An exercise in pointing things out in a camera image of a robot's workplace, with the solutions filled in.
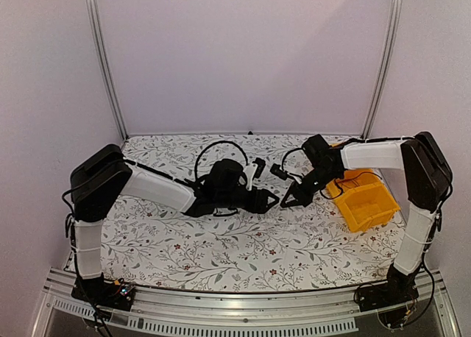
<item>metal rail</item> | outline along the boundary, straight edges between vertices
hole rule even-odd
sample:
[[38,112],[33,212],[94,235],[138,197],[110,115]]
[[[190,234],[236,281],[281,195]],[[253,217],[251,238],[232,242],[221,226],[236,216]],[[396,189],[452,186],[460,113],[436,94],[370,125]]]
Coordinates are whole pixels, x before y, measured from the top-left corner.
[[399,26],[400,10],[403,0],[392,0],[391,12],[389,15],[388,33],[386,35],[386,42],[384,44],[383,58],[380,64],[380,70],[375,83],[375,89],[371,104],[369,106],[368,115],[361,133],[362,138],[368,138],[371,134],[373,124],[375,123],[376,114],[383,94],[384,85],[386,84],[386,78],[391,62],[392,51],[394,48],[394,42],[396,40],[397,27]]
[[95,41],[96,54],[102,71],[103,82],[110,102],[111,111],[118,127],[119,135],[123,140],[127,139],[126,126],[124,124],[123,114],[118,103],[118,96],[116,95],[115,85],[111,76],[110,65],[106,55],[105,44],[103,42],[102,27],[100,25],[100,18],[98,14],[98,4],[96,0],[86,0],[88,8],[88,16],[90,18],[90,25],[93,40]]
[[[440,273],[433,275],[436,291],[445,291]],[[430,282],[424,272],[417,276],[419,299],[428,299]],[[71,298],[74,283],[74,274],[51,269],[43,288],[44,317],[38,318],[34,337],[43,336],[44,319],[53,308],[92,319],[91,306]],[[206,331],[213,337],[252,337],[251,331],[258,331],[258,337],[334,336],[358,330],[355,317],[371,313],[360,312],[353,302],[356,286],[271,294],[136,289],[132,310],[108,310],[112,313],[109,324],[159,336],[206,336]]]

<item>cable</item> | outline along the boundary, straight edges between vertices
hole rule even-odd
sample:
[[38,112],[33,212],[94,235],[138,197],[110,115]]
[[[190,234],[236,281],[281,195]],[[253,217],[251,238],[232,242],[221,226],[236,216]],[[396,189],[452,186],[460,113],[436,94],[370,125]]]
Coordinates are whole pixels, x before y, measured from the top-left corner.
[[414,140],[415,137],[382,137],[382,138],[349,138],[345,142],[337,144],[335,147],[338,146],[346,146],[347,144],[356,142],[356,143],[376,143],[376,142],[385,142],[385,141],[404,141],[404,140]]
[[363,174],[372,174],[372,175],[375,175],[376,177],[379,177],[380,179],[383,179],[382,177],[380,177],[378,174],[376,173],[373,173],[372,171],[362,171],[360,174],[358,174],[356,177],[352,177],[351,179],[345,179],[345,180],[342,180],[342,181],[339,181],[337,182],[337,179],[334,179],[333,183],[336,185],[336,187],[340,190],[340,194],[338,194],[337,196],[335,197],[327,197],[324,195],[324,193],[322,193],[322,190],[319,191],[319,193],[321,194],[322,197],[324,197],[325,199],[329,199],[329,200],[332,200],[332,199],[337,199],[339,198],[341,195],[344,194],[344,188],[342,186],[339,185],[339,183],[343,183],[343,182],[349,182],[349,181],[352,181],[352,180],[355,180],[355,179],[358,179],[361,175]]
[[296,151],[302,151],[302,148],[301,147],[297,147],[297,148],[293,148],[293,149],[290,149],[289,151],[287,151],[287,153],[285,153],[285,155],[283,156],[283,159],[281,160],[281,170],[282,171],[285,171],[285,162],[286,162],[286,158],[293,152],[296,152]]
[[199,160],[200,160],[201,157],[204,155],[204,153],[206,153],[207,150],[209,150],[210,148],[214,147],[215,145],[221,144],[221,143],[232,144],[235,148],[237,148],[239,151],[241,151],[241,153],[242,153],[242,155],[244,156],[244,159],[245,159],[245,165],[246,165],[246,166],[249,165],[249,158],[248,158],[247,155],[245,154],[245,152],[244,152],[244,150],[242,149],[242,147],[240,147],[236,142],[226,141],[226,140],[213,142],[212,144],[210,144],[209,146],[207,146],[206,148],[204,148],[204,149],[201,151],[201,153],[199,153],[198,157],[196,158],[196,162],[195,162],[195,164],[194,164],[194,181],[195,181],[195,182],[199,182],[199,178],[198,178],[198,164],[199,164]]
[[381,288],[377,287],[376,285],[374,285],[373,283],[362,283],[357,287],[357,289],[353,293],[353,302],[355,304],[360,305],[360,299],[358,298],[358,292],[360,291],[360,288],[362,288],[366,285],[372,286],[375,290],[380,291],[381,293],[384,293],[386,291],[386,289],[381,289]]
[[[113,161],[109,162],[109,163],[107,164],[107,166],[110,166],[110,165],[115,164],[115,163],[119,163],[119,162],[121,162],[121,161],[122,161],[122,159],[113,160]],[[105,169],[106,169],[106,168],[101,168],[95,175],[101,173],[101,172],[104,171]],[[69,194],[72,194],[72,192],[78,190],[79,188],[82,188],[83,186],[87,185],[87,184],[90,183],[93,179],[94,179],[94,177],[91,177],[90,179],[88,179],[88,180],[82,182],[80,185],[75,186],[74,188],[71,188],[71,189],[67,190],[66,192],[64,192],[64,193],[62,194],[61,199],[62,199],[62,201],[67,205],[68,209],[71,210],[71,215],[72,215],[73,217],[75,217],[74,207],[72,206],[72,204],[71,204],[69,201],[67,201],[67,199],[66,199],[65,197],[66,197],[67,195],[69,195]]]
[[[95,324],[96,324],[95,331],[98,332],[101,337],[113,337],[113,335],[111,334],[110,330],[108,329],[108,326],[105,324],[105,321],[102,317],[102,311],[96,306],[96,304],[92,301],[92,299],[88,297],[87,293],[85,293],[85,289],[83,288],[83,285],[82,285],[82,278],[80,277],[80,273],[79,273],[79,264],[77,263],[77,251],[73,247],[72,247],[72,251],[74,252],[74,267],[75,267],[75,273],[77,275],[78,288],[82,291],[83,296],[87,300],[88,304],[91,305],[91,307],[93,308],[93,311],[95,311],[95,314],[93,315],[95,319]],[[100,330],[100,327],[98,327],[98,319],[102,323],[103,328],[105,329],[108,336],[106,336]]]
[[337,183],[337,180],[334,179],[333,183],[336,184],[337,188],[340,190],[340,194],[338,194],[337,196],[334,196],[334,197],[327,197],[327,196],[324,195],[324,193],[322,192],[322,190],[319,190],[319,193],[320,193],[321,196],[324,197],[325,199],[329,199],[329,200],[337,199],[337,198],[339,198],[341,195],[344,194],[344,188],[341,187],[341,186]]
[[432,272],[430,272],[428,267],[425,265],[425,252],[422,254],[422,267],[428,273],[428,275],[430,276],[430,279],[432,280],[432,292],[431,292],[430,298],[428,299],[427,305],[425,306],[425,308],[422,310],[422,312],[414,320],[411,320],[409,322],[406,322],[405,324],[402,324],[401,322],[403,322],[404,319],[406,317],[408,317],[408,316],[404,316],[404,318],[402,318],[400,321],[397,322],[398,324],[391,325],[391,327],[386,326],[386,328],[388,328],[389,330],[397,330],[397,329],[400,329],[400,328],[403,328],[403,327],[406,327],[406,326],[410,326],[411,324],[415,323],[418,319],[420,319],[422,316],[424,316],[424,314],[427,312],[427,310],[431,306],[432,301],[433,301],[433,297],[435,295],[435,279],[433,278]]

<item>white strap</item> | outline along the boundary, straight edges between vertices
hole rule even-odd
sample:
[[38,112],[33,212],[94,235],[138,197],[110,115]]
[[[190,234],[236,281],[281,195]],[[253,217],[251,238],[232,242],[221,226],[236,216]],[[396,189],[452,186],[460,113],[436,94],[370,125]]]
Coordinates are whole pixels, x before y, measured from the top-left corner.
[[415,241],[416,243],[421,244],[421,245],[429,245],[429,244],[432,244],[432,241],[426,241],[426,242],[418,241],[416,238],[411,237],[408,233],[404,233],[404,236],[407,236],[409,239],[411,239],[411,240],[413,240],[413,241]]
[[80,250],[80,249],[77,249],[75,246],[71,245],[71,248],[74,249],[75,252],[91,252],[91,251],[96,251],[96,250],[101,250],[102,248],[101,247],[94,247],[92,249],[83,249],[83,250]]

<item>floral patterned surface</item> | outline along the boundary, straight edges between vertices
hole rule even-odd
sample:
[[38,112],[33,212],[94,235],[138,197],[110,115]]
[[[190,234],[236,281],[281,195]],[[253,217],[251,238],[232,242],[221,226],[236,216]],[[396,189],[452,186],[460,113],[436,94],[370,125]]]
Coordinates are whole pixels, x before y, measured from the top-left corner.
[[[282,197],[289,181],[269,173],[283,154],[300,146],[307,135],[165,135],[128,140],[124,154],[179,178],[193,179],[196,157],[208,144],[231,140],[250,160],[267,167],[257,186]],[[336,143],[345,138],[326,136]],[[243,161],[231,145],[213,147],[199,174],[223,157]],[[287,166],[306,174],[311,165],[302,152]],[[193,219],[174,210],[121,196],[102,231],[102,267],[108,277],[141,285],[200,291],[299,291],[331,288],[383,279],[404,233],[398,213],[387,225],[351,233],[332,201],[315,196],[304,208],[272,208],[265,215],[241,211]]]

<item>black wire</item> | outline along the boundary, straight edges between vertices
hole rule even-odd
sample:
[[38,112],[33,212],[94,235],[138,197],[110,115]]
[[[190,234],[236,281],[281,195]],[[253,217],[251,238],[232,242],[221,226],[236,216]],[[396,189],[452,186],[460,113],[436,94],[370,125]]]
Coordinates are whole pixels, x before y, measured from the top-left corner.
[[201,157],[204,155],[204,153],[209,150],[209,148],[212,148],[214,147],[215,145],[217,144],[221,144],[221,143],[227,143],[227,144],[232,144],[235,148],[237,148],[239,151],[241,151],[242,155],[244,156],[244,159],[245,159],[245,165],[248,166],[249,165],[249,158],[247,157],[247,155],[245,154],[244,150],[242,149],[242,147],[240,147],[236,142],[232,142],[232,141],[226,141],[226,140],[223,140],[223,141],[217,141],[217,142],[213,142],[212,144],[210,144],[209,146],[207,146],[206,148],[204,148],[201,153],[199,153],[198,157],[196,158],[196,162],[194,164],[194,181],[195,182],[198,182],[199,178],[198,178],[198,164],[199,164],[199,160],[201,159]]
[[427,266],[425,265],[425,252],[422,254],[422,267],[424,268],[424,270],[428,273],[428,275],[430,276],[430,279],[432,280],[432,292],[431,292],[431,295],[430,295],[430,298],[427,302],[427,305],[425,306],[424,310],[422,310],[422,312],[412,321],[409,321],[409,322],[406,322],[405,324],[399,324],[399,325],[395,325],[395,326],[391,326],[390,328],[391,329],[397,329],[397,328],[401,328],[401,327],[406,327],[406,326],[409,326],[413,323],[415,323],[418,319],[420,319],[422,316],[424,316],[424,314],[427,312],[428,308],[430,307],[430,305],[432,304],[432,301],[433,301],[433,296],[435,294],[435,279],[433,278],[433,274],[432,272],[430,272],[430,270],[427,268]]
[[[83,288],[83,285],[82,285],[82,278],[80,277],[80,273],[79,273],[79,264],[77,262],[77,251],[74,248],[72,248],[72,251],[74,252],[74,267],[75,267],[75,274],[77,275],[78,287],[82,291],[83,296],[87,300],[88,304],[90,304],[91,307],[93,308],[93,311],[95,311],[95,314],[94,314],[95,324],[97,324],[97,319],[99,319],[100,322],[103,325],[103,328],[105,329],[106,333],[108,334],[108,337],[113,337],[113,335],[111,334],[110,330],[108,329],[108,326],[105,324],[105,321],[102,317],[102,311],[98,308],[98,306],[96,306],[95,302],[88,297],[87,293],[85,293],[85,289]],[[96,329],[96,331],[102,337],[107,337],[101,332],[100,327],[98,327]]]
[[286,175],[288,176],[289,179],[296,181],[296,178],[302,181],[302,175],[295,174],[295,173],[290,173],[286,171]]
[[285,162],[286,162],[286,158],[293,152],[296,152],[296,151],[302,151],[302,148],[301,147],[297,147],[297,148],[293,148],[293,149],[290,149],[289,151],[287,151],[287,153],[285,153],[285,155],[283,156],[283,159],[281,160],[281,170],[285,171]]
[[[112,162],[109,162],[107,164],[107,167],[114,164],[114,163],[119,163],[121,162],[122,159],[117,159],[117,160],[113,160]],[[96,174],[99,174],[100,172],[104,171],[106,168],[101,168]],[[74,207],[72,206],[72,204],[65,198],[67,195],[71,194],[72,192],[78,190],[79,188],[82,188],[83,186],[87,185],[88,183],[90,183],[92,180],[94,180],[95,177],[91,177],[90,179],[82,182],[80,185],[78,186],[75,186],[74,188],[71,188],[69,190],[67,190],[66,192],[64,192],[61,196],[61,199],[63,200],[63,202],[67,205],[68,209],[71,210],[71,214],[73,217],[75,217],[75,211],[74,211]]]
[[[372,175],[375,175],[376,177],[379,177],[380,179],[383,179],[382,177],[380,177],[378,174],[376,173],[373,173],[372,171],[362,171],[360,174],[358,174],[356,177],[353,177],[351,179],[345,179],[345,180],[342,180],[340,183],[342,182],[347,182],[347,181],[350,181],[350,180],[354,180],[354,179],[358,179],[361,175],[363,174],[372,174]],[[324,197],[325,199],[329,199],[329,200],[332,200],[332,199],[337,199],[339,198],[341,195],[344,194],[344,188],[341,187],[338,183],[337,183],[337,180],[334,179],[333,181],[334,184],[336,184],[337,188],[340,190],[340,194],[338,194],[337,196],[335,197],[327,197],[324,195],[324,193],[321,191],[319,191],[319,193],[321,194],[322,197]]]
[[339,198],[341,195],[344,194],[344,188],[341,187],[341,186],[337,183],[337,180],[334,179],[333,183],[336,184],[337,188],[340,190],[340,194],[338,194],[337,196],[334,196],[334,197],[327,197],[327,196],[324,195],[324,193],[322,192],[322,190],[320,190],[319,193],[320,193],[321,196],[324,197],[325,199],[329,199],[329,200],[331,200],[331,199],[337,199],[337,198]]
[[377,287],[376,285],[374,285],[373,283],[362,283],[360,284],[357,289],[355,290],[355,292],[353,293],[353,302],[357,305],[360,305],[360,300],[358,299],[358,292],[360,291],[360,289],[366,285],[370,285],[372,286],[375,290],[377,291],[380,291],[381,293],[384,293],[386,291],[386,289],[382,289],[382,288],[379,288]]
[[356,142],[356,143],[376,143],[376,142],[385,142],[385,141],[402,141],[402,140],[414,140],[416,139],[415,137],[383,137],[383,138],[349,138],[345,142],[342,142],[340,144],[337,144],[335,147],[339,146],[346,146],[347,144]]

